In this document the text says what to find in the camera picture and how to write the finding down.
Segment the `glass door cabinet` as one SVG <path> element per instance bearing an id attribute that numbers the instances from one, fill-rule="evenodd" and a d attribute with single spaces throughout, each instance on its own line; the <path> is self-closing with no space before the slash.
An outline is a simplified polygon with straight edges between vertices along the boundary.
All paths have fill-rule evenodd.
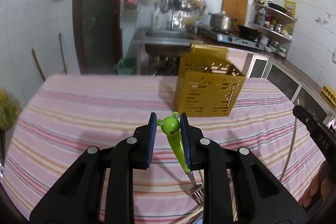
<path id="1" fill-rule="evenodd" d="M 268 79 L 295 105 L 301 105 L 327 126 L 335 118 L 335 110 L 321 94 L 321 87 L 301 69 L 271 54 L 248 53 L 243 73 L 247 77 Z"/>

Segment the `black wok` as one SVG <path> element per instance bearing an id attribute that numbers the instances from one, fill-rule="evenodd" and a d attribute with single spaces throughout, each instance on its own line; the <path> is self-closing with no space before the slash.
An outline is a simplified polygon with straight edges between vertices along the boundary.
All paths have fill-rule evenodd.
<path id="1" fill-rule="evenodd" d="M 261 32 L 258 30 L 254 30 L 242 25 L 238 25 L 238 29 L 239 36 L 244 39 L 256 39 L 261 34 Z"/>

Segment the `yellow plastic bag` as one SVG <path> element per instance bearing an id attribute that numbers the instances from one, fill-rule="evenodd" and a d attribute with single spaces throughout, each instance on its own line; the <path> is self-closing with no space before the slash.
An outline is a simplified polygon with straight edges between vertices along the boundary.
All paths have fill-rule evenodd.
<path id="1" fill-rule="evenodd" d="M 6 89 L 1 88 L 0 92 L 0 126 L 2 130 L 8 130 L 15 123 L 20 110 L 9 98 Z"/>

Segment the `long wooden chopstick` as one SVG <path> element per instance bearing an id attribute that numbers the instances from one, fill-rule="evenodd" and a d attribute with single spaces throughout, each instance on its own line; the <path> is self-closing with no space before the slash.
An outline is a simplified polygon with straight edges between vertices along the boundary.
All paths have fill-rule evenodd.
<path id="1" fill-rule="evenodd" d="M 198 207 L 197 210 L 193 211 L 190 215 L 187 217 L 184 217 L 184 219 L 181 219 L 180 223 L 184 223 L 185 221 L 188 221 L 192 219 L 193 217 L 196 217 L 198 214 L 200 214 L 203 211 L 203 205 Z"/>

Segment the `corner wall shelf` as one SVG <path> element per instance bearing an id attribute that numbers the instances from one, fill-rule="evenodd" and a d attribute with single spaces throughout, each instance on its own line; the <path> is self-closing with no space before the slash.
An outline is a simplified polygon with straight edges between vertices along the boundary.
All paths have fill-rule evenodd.
<path id="1" fill-rule="evenodd" d="M 267 51 L 282 58 L 289 53 L 297 19 L 282 6 L 266 0 L 253 0 L 249 27 L 258 30 Z"/>

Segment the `yellow plastic utensil basket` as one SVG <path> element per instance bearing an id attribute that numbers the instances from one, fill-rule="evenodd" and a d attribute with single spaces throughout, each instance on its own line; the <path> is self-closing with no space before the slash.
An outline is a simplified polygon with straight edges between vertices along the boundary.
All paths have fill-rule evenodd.
<path id="1" fill-rule="evenodd" d="M 192 42 L 180 59 L 174 104 L 189 117 L 227 117 L 245 76 L 228 60 L 229 50 Z"/>

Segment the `hanging utensil rack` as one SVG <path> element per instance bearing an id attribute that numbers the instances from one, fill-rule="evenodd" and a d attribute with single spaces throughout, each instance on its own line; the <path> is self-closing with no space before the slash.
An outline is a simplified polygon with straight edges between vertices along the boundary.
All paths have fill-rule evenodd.
<path id="1" fill-rule="evenodd" d="M 187 28 L 195 25 L 205 10 L 206 4 L 202 0 L 156 0 L 151 26 L 169 31 Z"/>

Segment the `wooden stick against wall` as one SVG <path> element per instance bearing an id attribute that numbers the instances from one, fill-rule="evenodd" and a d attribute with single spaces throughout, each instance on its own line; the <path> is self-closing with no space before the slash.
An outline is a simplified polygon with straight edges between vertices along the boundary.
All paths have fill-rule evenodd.
<path id="1" fill-rule="evenodd" d="M 40 75 L 42 81 L 45 82 L 46 78 L 45 78 L 45 75 L 44 75 L 44 73 L 43 73 L 43 71 L 41 69 L 41 66 L 39 64 L 39 61 L 38 61 L 38 58 L 36 56 L 34 48 L 31 49 L 31 54 L 32 54 L 32 57 L 33 57 L 34 64 L 37 67 L 37 70 L 39 72 L 39 75 Z"/>

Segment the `steel kitchen sink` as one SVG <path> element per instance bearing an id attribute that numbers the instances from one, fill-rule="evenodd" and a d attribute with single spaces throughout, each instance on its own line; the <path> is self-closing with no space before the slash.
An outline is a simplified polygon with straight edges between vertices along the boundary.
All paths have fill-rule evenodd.
<path id="1" fill-rule="evenodd" d="M 202 40 L 185 31 L 136 30 L 130 48 L 135 50 L 137 73 L 177 75 L 179 61 L 192 43 L 200 44 Z"/>

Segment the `gas stove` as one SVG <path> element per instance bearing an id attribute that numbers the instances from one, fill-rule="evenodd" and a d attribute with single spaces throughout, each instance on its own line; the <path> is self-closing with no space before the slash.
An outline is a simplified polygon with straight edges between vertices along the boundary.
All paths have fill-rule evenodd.
<path id="1" fill-rule="evenodd" d="M 264 46 L 258 42 L 252 42 L 247 39 L 243 39 L 238 36 L 226 34 L 223 32 L 218 32 L 214 30 L 203 30 L 203 35 L 208 38 L 213 39 L 217 43 L 232 44 L 236 46 L 242 46 L 242 47 L 251 48 L 254 50 L 259 50 L 259 51 L 265 50 Z"/>

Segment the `rectangular wooden cutting board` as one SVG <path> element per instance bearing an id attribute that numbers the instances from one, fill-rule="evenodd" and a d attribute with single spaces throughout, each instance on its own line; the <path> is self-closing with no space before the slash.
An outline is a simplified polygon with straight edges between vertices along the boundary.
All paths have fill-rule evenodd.
<path id="1" fill-rule="evenodd" d="M 236 19 L 233 23 L 232 32 L 238 32 L 238 25 L 243 26 L 246 20 L 248 0 L 222 0 L 222 10 L 232 18 Z"/>

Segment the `steel cooking pot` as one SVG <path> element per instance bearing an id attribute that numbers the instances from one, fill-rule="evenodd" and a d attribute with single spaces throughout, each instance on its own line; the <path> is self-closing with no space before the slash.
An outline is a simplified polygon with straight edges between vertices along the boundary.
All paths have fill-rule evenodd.
<path id="1" fill-rule="evenodd" d="M 225 11 L 210 13 L 210 26 L 213 29 L 230 33 L 237 19 L 229 17 Z"/>

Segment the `dark glass door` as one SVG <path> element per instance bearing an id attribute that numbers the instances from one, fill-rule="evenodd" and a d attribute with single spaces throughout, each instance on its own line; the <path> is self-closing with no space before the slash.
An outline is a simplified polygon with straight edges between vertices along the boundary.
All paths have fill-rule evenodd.
<path id="1" fill-rule="evenodd" d="M 72 0 L 75 50 L 82 74 L 113 75 L 122 59 L 121 0 Z"/>

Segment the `green frog handle fork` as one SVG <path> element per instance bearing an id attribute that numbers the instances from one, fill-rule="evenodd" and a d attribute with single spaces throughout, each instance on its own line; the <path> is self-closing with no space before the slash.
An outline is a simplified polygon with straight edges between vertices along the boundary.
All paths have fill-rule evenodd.
<path id="1" fill-rule="evenodd" d="M 199 205 L 203 205 L 204 187 L 202 184 L 197 184 L 193 172 L 190 171 L 186 164 L 181 137 L 181 123 L 179 117 L 179 113 L 175 111 L 171 114 L 171 116 L 163 119 L 157 119 L 156 125 L 159 126 L 161 128 L 161 131 L 166 135 L 171 150 L 173 151 L 180 166 L 182 167 L 184 173 L 187 175 L 190 183 L 193 186 L 191 189 L 189 189 L 189 195 L 196 203 L 198 203 Z"/>

